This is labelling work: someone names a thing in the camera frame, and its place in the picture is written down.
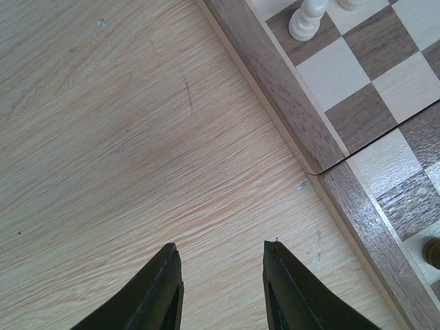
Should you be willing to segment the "wooden chessboard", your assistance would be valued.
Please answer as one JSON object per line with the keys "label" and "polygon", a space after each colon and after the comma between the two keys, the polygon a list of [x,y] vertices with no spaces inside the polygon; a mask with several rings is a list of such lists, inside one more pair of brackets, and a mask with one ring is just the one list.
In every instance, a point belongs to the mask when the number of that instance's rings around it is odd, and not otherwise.
{"label": "wooden chessboard", "polygon": [[199,7],[405,329],[439,328],[439,2],[329,1],[293,39],[303,1]]}

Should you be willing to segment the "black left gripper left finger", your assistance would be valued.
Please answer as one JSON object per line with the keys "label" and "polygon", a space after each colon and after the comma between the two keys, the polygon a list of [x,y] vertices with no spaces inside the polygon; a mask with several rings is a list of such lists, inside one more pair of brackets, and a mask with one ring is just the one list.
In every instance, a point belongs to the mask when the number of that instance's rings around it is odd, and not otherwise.
{"label": "black left gripper left finger", "polygon": [[174,243],[161,250],[113,297],[74,329],[179,329],[184,283]]}

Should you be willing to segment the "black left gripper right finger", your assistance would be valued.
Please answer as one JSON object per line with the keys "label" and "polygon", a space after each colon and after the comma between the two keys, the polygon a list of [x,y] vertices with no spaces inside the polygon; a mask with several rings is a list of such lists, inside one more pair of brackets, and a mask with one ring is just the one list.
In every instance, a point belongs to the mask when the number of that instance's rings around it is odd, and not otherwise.
{"label": "black left gripper right finger", "polygon": [[377,329],[338,298],[280,241],[265,241],[263,284],[269,329]]}

